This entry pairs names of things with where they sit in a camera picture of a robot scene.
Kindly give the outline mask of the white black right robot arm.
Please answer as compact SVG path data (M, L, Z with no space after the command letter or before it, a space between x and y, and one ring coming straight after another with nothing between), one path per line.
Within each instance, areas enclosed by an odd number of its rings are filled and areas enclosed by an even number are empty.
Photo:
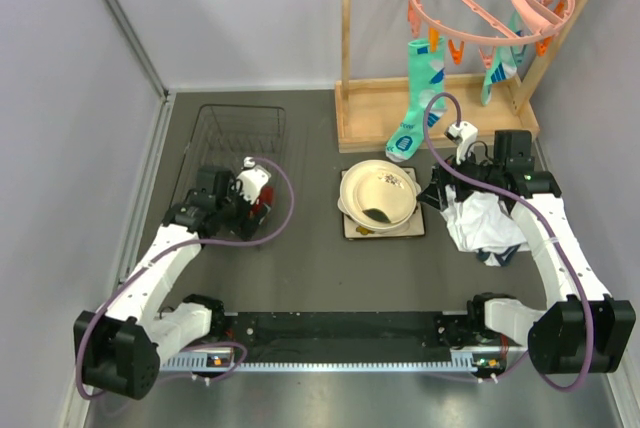
M500 334L528 350L542 375L611 373L618 369L636 322L627 300L617 300L599 281L568 222L554 176L536 167L532 135L498 130L494 153L477 161L477 130L463 121L445 135L455 157L436 163L419 201L440 211L474 195L493 195L521 231L543 282L546 307L536 310L511 295L484 293L469 301L466 328L487 344Z

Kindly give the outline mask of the white printed t-shirt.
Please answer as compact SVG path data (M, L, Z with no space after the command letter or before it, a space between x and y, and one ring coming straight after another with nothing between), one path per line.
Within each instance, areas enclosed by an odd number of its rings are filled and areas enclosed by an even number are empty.
M445 193L448 206L441 215L460 252L475 254L487 266L505 267L516 253L530 251L524 234L496 194L474 191L458 202L453 187L447 186Z

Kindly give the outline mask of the short green patterned sock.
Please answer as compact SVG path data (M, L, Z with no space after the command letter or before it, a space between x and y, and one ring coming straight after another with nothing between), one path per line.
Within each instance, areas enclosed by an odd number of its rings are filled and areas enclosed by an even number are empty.
M525 45L499 46L494 52L492 63L486 70L481 103L486 106L491 101L492 88L495 84L509 80L517 73L518 67L524 60Z

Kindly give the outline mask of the pink round clothes hanger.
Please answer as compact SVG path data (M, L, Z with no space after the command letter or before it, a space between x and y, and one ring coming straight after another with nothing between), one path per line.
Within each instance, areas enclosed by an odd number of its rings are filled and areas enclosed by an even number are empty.
M413 37L443 44L454 64L476 48L490 67L500 48L545 55L576 9L577 0L408 0L407 20Z

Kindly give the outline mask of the red floral bowl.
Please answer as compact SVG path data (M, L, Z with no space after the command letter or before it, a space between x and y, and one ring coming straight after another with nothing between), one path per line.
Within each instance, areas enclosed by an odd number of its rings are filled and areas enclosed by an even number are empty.
M252 212L255 217L257 217L260 222L264 219L273 207L274 200L274 188L272 186L265 186L252 208Z

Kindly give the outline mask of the long green patterned sock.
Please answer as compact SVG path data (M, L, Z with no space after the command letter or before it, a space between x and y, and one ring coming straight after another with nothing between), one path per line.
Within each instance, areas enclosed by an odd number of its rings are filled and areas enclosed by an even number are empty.
M424 141L424 119L428 127L434 126L446 112L443 99L437 100L431 112L425 115L427 105L444 91L445 46L440 38L434 48L427 39L408 43L407 112L398 129L386 143L385 154L393 162L410 159Z

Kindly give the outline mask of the cream round plate with drawing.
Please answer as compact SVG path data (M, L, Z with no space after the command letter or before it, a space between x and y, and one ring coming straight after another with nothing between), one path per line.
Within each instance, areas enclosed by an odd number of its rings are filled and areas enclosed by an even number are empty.
M342 176L338 207L375 233L406 224L417 207L420 186L401 167L384 160L356 163Z

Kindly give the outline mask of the wooden stand with tray base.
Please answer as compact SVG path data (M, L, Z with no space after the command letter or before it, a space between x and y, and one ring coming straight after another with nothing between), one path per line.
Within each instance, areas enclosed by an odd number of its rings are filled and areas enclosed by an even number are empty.
M499 83L487 106L480 103L481 74L447 75L445 87L461 102L466 118L478 128L480 140L490 143L494 132L501 129L525 129L534 138L539 136L530 99L587 2L573 0L565 5L573 9L573 15L559 34L543 46L543 54L533 60L524 77ZM342 75L335 84L338 148L342 153L382 151L408 106L408 79L350 78L350 17L351 0L342 0Z

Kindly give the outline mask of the cream small plate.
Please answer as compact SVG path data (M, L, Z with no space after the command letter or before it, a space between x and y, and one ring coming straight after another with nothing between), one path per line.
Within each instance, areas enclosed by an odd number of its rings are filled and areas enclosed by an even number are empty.
M398 166L383 161L360 163L353 173L353 205L382 225L399 225L415 209L415 183Z

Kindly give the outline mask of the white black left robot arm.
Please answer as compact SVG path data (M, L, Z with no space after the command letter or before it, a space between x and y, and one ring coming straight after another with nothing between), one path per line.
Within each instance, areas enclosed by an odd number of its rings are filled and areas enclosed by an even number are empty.
M83 311L73 326L75 384L90 400L104 392L145 397L170 358L192 343L220 342L228 323L221 301L191 294L169 312L165 299L188 265L218 233L232 245L254 246L271 209L271 162L247 157L239 171L209 165L194 187L165 213L146 254L126 281L96 311Z

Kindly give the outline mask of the square floral ceramic plate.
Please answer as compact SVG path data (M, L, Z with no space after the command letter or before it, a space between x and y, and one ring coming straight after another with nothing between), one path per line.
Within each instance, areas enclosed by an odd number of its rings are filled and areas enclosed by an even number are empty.
M402 168L409 176L417 182L415 170L412 168ZM425 234L425 225L422 216L422 209L418 202L414 214L410 217L408 222L400 226L397 230L375 233L362 226L357 225L348 215L344 214L340 209L339 211L343 217L343 230L344 236L347 239L375 239L375 238L394 238L394 237L419 237Z

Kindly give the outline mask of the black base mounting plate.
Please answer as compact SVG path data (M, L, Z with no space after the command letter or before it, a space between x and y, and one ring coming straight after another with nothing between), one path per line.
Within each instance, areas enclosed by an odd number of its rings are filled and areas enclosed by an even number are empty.
M466 314L443 312L239 312L216 315L213 336L248 349L253 363L448 361L453 350L498 356L498 335L474 332Z

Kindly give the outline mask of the aluminium frame rail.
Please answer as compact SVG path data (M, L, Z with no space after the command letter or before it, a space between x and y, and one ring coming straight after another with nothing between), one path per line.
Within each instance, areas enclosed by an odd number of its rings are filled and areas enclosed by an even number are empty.
M78 388L93 427L623 427L610 385L631 317L553 311L516 335L460 311L239 312L182 305L148 324L83 312Z

